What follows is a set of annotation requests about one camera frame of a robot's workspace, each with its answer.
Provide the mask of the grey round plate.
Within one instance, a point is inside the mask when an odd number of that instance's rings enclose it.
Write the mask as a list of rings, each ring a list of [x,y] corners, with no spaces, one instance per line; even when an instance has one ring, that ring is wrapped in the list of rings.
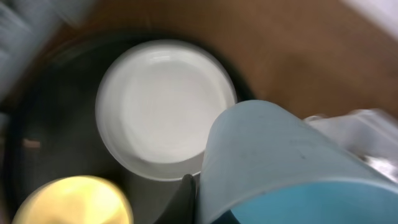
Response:
[[[156,181],[201,172],[215,119],[237,103],[229,74],[207,51],[153,40],[123,52],[96,97],[96,124],[110,154]]]

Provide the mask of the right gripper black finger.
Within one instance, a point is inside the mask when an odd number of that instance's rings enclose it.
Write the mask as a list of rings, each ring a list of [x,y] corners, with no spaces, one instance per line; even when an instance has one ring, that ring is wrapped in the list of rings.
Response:
[[[187,174],[155,224],[192,224],[195,217],[197,186],[192,175]]]

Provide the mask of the blue plastic cup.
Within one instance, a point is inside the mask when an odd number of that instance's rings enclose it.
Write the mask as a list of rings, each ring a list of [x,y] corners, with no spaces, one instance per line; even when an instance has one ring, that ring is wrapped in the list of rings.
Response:
[[[396,223],[397,185],[273,103],[240,102],[213,123],[197,223]]]

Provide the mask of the yellow bowl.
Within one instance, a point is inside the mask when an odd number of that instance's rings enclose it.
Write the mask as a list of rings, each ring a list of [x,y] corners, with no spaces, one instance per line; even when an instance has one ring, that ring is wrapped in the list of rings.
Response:
[[[32,192],[13,223],[133,224],[132,208],[114,183],[92,175],[51,181]]]

